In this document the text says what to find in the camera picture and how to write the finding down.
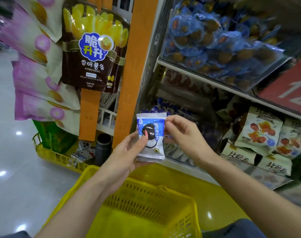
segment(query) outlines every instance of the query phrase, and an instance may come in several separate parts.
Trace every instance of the forearm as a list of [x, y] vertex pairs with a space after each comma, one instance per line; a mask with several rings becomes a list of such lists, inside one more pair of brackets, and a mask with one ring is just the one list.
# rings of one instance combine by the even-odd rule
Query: forearm
[[106, 198], [102, 191], [100, 182], [88, 180], [35, 238], [85, 237]]
[[218, 155], [200, 164], [268, 238], [301, 238], [301, 208]]

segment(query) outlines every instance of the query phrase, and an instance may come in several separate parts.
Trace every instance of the hand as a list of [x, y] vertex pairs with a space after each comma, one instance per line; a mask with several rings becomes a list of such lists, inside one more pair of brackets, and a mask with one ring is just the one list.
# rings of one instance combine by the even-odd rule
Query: hand
[[197, 125], [179, 115], [168, 116], [165, 121], [165, 131], [173, 139], [165, 138], [165, 143], [177, 143], [182, 151], [200, 166], [207, 158], [214, 156]]
[[95, 179], [102, 183], [104, 188], [103, 198], [117, 191], [124, 183], [129, 174], [138, 167], [151, 164], [149, 162], [135, 161], [136, 156], [147, 144], [147, 137], [142, 136], [134, 145], [132, 141], [138, 132], [128, 135], [94, 175]]

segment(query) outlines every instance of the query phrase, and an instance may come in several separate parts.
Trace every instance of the person's right hand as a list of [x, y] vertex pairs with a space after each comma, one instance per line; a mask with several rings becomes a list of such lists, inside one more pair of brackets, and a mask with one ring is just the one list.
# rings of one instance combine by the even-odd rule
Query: person's right hand
[[204, 140], [197, 125], [179, 115], [166, 118], [165, 131], [173, 139], [165, 138], [164, 142], [179, 144], [182, 151], [197, 164], [204, 165], [204, 161], [216, 154]]

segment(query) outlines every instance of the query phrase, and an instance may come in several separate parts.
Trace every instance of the floor grout line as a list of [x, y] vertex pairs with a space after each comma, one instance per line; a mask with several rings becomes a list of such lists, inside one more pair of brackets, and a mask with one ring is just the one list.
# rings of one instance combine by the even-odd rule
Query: floor grout line
[[13, 178], [13, 176], [15, 176], [15, 174], [17, 174], [19, 171], [21, 171], [27, 164], [25, 164], [23, 167], [21, 167], [16, 173], [14, 173], [12, 176], [10, 176], [4, 183], [2, 183], [1, 185], [0, 185], [0, 187], [3, 185], [3, 184], [5, 184], [8, 180], [10, 180], [11, 178]]

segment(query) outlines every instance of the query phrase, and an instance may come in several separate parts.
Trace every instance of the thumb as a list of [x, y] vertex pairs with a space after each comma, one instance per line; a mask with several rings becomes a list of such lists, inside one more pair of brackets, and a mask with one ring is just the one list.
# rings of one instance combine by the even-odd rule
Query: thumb
[[173, 136], [177, 143], [179, 143], [183, 137], [183, 134], [179, 131], [179, 129], [169, 121], [165, 123], [165, 128], [169, 134]]
[[146, 136], [141, 136], [139, 140], [133, 145], [133, 147], [127, 151], [126, 156], [132, 161], [135, 157], [145, 148], [148, 142], [148, 138]]

